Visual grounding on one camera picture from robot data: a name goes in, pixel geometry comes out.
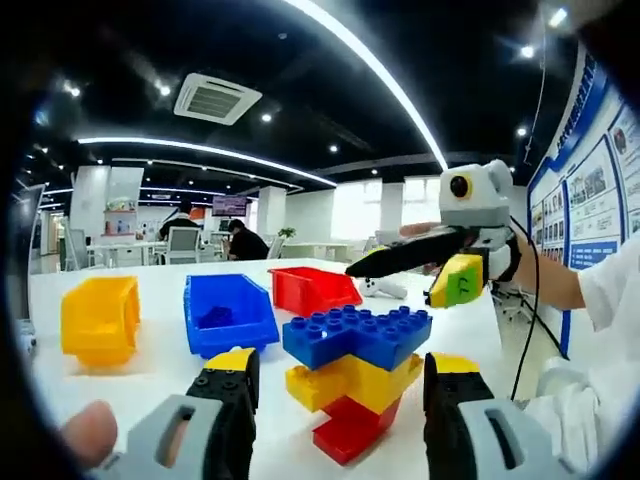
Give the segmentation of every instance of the white table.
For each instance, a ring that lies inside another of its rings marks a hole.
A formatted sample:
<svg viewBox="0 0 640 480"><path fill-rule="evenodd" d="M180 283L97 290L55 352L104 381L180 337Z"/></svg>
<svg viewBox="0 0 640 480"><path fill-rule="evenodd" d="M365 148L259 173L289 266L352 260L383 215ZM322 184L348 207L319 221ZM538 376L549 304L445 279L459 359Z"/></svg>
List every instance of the white table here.
<svg viewBox="0 0 640 480"><path fill-rule="evenodd" d="M349 250L353 247L349 243L323 243L323 242L300 242L286 243L282 246L282 258L318 258L317 250L322 249L326 253L333 251L333 258L336 262L348 262Z"/></svg>
<svg viewBox="0 0 640 480"><path fill-rule="evenodd" d="M95 245L89 245L87 251L100 252L105 255L105 263L110 265L110 260L113 260L114 266L118 267L118 250L133 250L140 249L142 265L149 265L149 251L153 248L164 247L167 242L163 241L135 241L131 243L98 243Z"/></svg>
<svg viewBox="0 0 640 480"><path fill-rule="evenodd" d="M311 266L344 271L345 265L322 260L264 260L213 264L132 267L100 271L104 276L136 275L139 281L141 327L138 354L120 375L89 376L74 357L60 350L60 300L83 279L96 271L65 272L31 277L32 318L38 337L33 373L43 405L53 421L61 424L88 402L107 400L119 427L116 448L126 449L126 432L167 395L184 393L200 372L204 361L189 353L182 293L187 274L244 273L271 290L269 268ZM423 308L422 291L432 277L399 274L396 281L409 289L402 302L412 309ZM364 299L363 307L374 313L397 308L391 298ZM489 369L501 358L500 334L491 296L487 291L473 303L449 310L430 310L434 316L430 338L417 350L457 353ZM276 310L278 326L292 315ZM311 430L326 421L323 413L309 413L285 389L285 370L298 362L280 344L267 347L261 355L260 404L256 415L258 437L254 444L251 478L424 479L427 473L422 441L422 378L404 394L395 423L370 453L346 468L313 445ZM491 386L491 375L483 375Z"/></svg>

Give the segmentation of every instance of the air conditioning vent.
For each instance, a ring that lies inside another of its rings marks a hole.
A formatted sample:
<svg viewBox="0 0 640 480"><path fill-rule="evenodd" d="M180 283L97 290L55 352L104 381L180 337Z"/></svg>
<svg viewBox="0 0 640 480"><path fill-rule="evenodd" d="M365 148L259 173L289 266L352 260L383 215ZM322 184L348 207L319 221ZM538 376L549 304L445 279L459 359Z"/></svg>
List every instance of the air conditioning vent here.
<svg viewBox="0 0 640 480"><path fill-rule="evenodd" d="M260 92L242 85L190 73L182 84L173 113L233 125L260 98Z"/></svg>

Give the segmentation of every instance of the blue lego block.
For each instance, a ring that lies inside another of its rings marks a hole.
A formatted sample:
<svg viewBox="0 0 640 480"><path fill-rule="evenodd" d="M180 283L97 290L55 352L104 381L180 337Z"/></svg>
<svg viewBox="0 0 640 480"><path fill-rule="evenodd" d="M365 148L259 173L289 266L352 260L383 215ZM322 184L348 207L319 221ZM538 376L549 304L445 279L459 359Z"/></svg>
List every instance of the blue lego block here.
<svg viewBox="0 0 640 480"><path fill-rule="evenodd" d="M280 340L269 293L244 275L187 276L184 317L189 349L202 358Z"/></svg>
<svg viewBox="0 0 640 480"><path fill-rule="evenodd" d="M432 319L406 306L374 316L346 305L309 319L293 318L282 327L282 346L310 370L352 354L392 371L429 338Z"/></svg>

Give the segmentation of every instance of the red plastic bin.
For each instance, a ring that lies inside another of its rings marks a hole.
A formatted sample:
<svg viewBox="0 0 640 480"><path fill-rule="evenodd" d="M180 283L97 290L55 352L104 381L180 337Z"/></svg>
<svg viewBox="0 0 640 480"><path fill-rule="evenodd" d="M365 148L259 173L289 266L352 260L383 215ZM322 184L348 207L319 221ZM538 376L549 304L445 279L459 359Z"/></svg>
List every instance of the red plastic bin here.
<svg viewBox="0 0 640 480"><path fill-rule="evenodd" d="M269 271L273 282L273 305L301 317L362 303L360 293L347 275L310 267Z"/></svg>

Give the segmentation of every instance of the black ceiling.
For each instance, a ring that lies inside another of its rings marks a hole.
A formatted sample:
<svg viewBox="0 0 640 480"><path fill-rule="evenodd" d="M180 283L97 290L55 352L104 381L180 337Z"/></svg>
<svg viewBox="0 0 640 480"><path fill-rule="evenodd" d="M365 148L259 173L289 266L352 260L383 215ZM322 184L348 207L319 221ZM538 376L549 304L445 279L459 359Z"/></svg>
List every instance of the black ceiling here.
<svg viewBox="0 0 640 480"><path fill-rule="evenodd" d="M519 50L527 43L540 46L535 2L316 3L387 67L452 166L501 156L517 166L517 183L528 182L564 111L577 48L575 39L547 30L546 85L529 153L531 165L523 165L528 138L516 138L515 130L531 127L542 70L539 51L525 60ZM48 149L28 152L34 158L25 158L25 183L48 181L50 189L68 188L69 174L79 165L134 158L237 170L305 190L327 188L295 174L210 153L69 143L94 136L214 146L308 172L360 162L362 168L322 174L338 183L371 178L374 164L366 161L389 157L399 159L376 167L385 181L440 171L405 110L363 60L283 0L128 2L126 9L114 8L108 18L85 21L70 38L66 47L75 45L77 51L56 57L56 76L34 116L34 145ZM174 102L192 72L244 85L263 97L232 126L176 116ZM171 94L160 95L156 80L170 86ZM81 94L70 95L61 87L64 81ZM270 123L261 120L264 113L273 116ZM330 153L330 144L338 145L339 151ZM403 165L403 158L414 161ZM416 158L424 162L416 163ZM238 193L271 184L158 161L132 165L144 166L148 184L154 186Z"/></svg>

